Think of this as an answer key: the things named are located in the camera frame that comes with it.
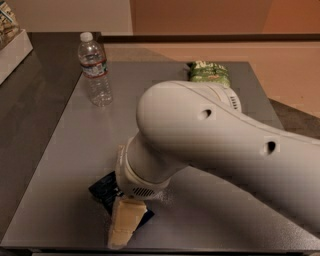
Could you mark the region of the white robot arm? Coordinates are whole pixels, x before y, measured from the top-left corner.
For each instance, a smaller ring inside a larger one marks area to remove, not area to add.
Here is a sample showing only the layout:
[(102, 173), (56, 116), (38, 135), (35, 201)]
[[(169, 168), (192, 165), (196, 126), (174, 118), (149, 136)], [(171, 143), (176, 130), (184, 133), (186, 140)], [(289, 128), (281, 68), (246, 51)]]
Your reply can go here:
[(132, 246), (318, 250), (320, 140), (236, 106), (231, 90), (214, 83), (166, 81), (143, 93), (116, 179), (158, 215)]

